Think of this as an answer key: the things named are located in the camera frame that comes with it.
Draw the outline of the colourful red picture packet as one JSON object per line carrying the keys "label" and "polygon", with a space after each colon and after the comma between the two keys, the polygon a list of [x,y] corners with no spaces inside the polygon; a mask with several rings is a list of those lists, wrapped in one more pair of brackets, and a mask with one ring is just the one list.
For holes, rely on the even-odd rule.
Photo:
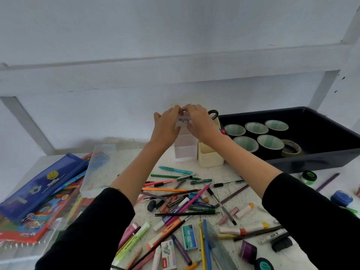
{"label": "colourful red picture packet", "polygon": [[14,222],[0,214],[0,242],[34,244],[50,229],[65,207],[78,195],[79,188],[62,190],[34,213],[28,214],[23,222]]}

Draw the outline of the teal tape roll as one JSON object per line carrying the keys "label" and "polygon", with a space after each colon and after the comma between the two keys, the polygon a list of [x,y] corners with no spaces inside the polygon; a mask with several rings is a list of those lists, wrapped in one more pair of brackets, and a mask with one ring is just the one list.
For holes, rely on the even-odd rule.
{"label": "teal tape roll", "polygon": [[272,263],[263,257],[260,257],[254,262],[254,270],[274,270]]}

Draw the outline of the purple pencil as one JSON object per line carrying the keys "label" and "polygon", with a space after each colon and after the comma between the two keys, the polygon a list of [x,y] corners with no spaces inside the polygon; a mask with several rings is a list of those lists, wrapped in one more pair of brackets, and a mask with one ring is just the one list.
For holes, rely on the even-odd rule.
{"label": "purple pencil", "polygon": [[327,185],[329,185],[332,181],[334,181],[337,177],[339,177],[340,172],[333,174],[330,178],[328,178],[324,183],[322,183],[321,186],[319,186],[318,188],[316,188],[317,192],[320,192],[321,190],[323,190]]}

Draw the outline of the white red staples box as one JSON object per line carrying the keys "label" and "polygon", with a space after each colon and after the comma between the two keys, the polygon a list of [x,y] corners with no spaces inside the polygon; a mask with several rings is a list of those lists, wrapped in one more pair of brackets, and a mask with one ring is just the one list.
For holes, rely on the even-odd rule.
{"label": "white red staples box", "polygon": [[177,262],[173,240],[161,243],[161,265],[163,270],[177,270]]}

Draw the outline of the white desk organizer box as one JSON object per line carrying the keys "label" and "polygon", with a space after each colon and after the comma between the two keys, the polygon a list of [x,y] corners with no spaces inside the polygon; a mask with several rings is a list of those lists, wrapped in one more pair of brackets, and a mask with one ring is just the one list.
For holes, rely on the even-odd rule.
{"label": "white desk organizer box", "polygon": [[198,139],[182,126],[174,142],[175,162],[196,161],[198,157]]}

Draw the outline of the clear plastic ruler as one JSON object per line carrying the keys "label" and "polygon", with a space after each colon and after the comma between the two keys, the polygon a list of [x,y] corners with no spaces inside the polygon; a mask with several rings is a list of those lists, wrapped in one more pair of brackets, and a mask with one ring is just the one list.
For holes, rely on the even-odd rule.
{"label": "clear plastic ruler", "polygon": [[203,219],[200,228],[203,232],[210,257],[214,258],[218,270],[238,270],[210,222]]}

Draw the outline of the orange marker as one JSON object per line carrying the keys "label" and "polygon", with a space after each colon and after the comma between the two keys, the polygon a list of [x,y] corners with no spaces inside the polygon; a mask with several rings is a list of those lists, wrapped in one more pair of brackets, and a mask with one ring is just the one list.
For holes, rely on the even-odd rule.
{"label": "orange marker", "polygon": [[174,222],[172,222],[169,226],[167,226],[165,229],[163,229],[161,232],[159,232],[153,239],[151,239],[148,243],[147,243],[147,249],[150,250],[151,248],[153,248],[153,246],[155,244],[157,244],[158,242],[160,242],[160,240],[163,240],[164,238],[167,237],[167,235],[174,230],[174,228],[178,225],[178,224],[183,224],[185,221],[185,216],[181,216],[177,219],[175,219]]}

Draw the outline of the person's left hand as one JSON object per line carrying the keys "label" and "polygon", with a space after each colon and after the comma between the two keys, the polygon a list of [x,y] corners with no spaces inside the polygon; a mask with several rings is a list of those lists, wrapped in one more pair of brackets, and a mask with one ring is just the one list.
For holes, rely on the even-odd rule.
{"label": "person's left hand", "polygon": [[158,145],[160,148],[167,150],[173,145],[181,127],[176,126],[176,122],[165,122],[162,120],[162,114],[154,113],[154,129],[151,135],[151,143]]}

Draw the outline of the black plastic bin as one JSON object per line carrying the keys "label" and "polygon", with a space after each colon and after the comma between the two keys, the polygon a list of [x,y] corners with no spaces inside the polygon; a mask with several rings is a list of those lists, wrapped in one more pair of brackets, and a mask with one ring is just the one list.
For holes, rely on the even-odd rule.
{"label": "black plastic bin", "polygon": [[308,107],[219,116],[222,128],[230,124],[245,127],[248,122],[265,124],[268,120],[278,120],[289,126],[285,131],[269,129],[269,135],[293,141],[302,150],[299,155],[284,157],[281,152],[271,153],[269,149],[259,146],[254,154],[283,172],[299,173],[343,167],[360,156],[359,134]]}

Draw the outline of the person's right hand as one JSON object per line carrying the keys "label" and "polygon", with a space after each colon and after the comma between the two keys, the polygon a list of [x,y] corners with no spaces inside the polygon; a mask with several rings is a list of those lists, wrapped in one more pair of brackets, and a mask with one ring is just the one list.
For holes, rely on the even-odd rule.
{"label": "person's right hand", "polygon": [[193,136],[209,147],[214,147],[224,137],[219,131],[219,127],[209,117],[208,111],[205,108],[203,108],[203,120],[201,122],[193,122],[193,125],[188,123],[187,128]]}

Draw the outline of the small green paint jar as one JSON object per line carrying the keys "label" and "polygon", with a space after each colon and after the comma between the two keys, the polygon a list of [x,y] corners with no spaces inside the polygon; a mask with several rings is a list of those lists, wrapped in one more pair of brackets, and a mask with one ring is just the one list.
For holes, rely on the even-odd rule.
{"label": "small green paint jar", "polygon": [[306,185],[312,185],[317,180],[317,174],[307,170],[299,175],[299,179]]}

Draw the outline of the blue watercolour box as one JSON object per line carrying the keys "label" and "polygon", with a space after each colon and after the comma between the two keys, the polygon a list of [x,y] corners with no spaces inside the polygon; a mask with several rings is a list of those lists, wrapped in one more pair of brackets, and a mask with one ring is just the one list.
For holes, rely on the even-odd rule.
{"label": "blue watercolour box", "polygon": [[54,195],[57,192],[59,192],[59,191],[65,189],[66,187],[70,186],[71,184],[79,181],[81,178],[83,178],[85,176],[86,172],[87,172],[87,169],[85,169],[83,172],[79,173],[75,177],[71,178],[70,180],[66,181],[64,184],[62,184],[60,187],[58,187],[51,195]]}

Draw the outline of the purple tape roll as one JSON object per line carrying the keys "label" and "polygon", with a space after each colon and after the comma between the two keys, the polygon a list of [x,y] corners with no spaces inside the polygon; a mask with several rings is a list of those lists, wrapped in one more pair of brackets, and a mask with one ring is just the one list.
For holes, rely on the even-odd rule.
{"label": "purple tape roll", "polygon": [[238,256],[245,262],[254,265],[257,259],[257,252],[258,249],[255,245],[242,240]]}

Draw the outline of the white stick orange cap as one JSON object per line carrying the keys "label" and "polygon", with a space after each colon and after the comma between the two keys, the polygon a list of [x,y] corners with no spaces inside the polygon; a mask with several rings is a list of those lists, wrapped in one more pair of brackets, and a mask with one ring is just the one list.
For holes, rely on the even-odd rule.
{"label": "white stick orange cap", "polygon": [[247,204],[244,208],[242,208],[241,210],[239,210],[235,216],[240,219],[242,217],[244,217],[245,215],[249,214],[251,212],[251,210],[254,209],[254,204],[253,203],[249,203]]}

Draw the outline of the person's right forearm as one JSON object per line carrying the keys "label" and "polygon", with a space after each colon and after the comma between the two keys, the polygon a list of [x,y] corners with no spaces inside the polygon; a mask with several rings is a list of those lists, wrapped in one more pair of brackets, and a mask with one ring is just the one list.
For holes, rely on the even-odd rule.
{"label": "person's right forearm", "polygon": [[237,145],[218,129],[200,135],[261,198],[319,270],[360,270],[360,218]]}

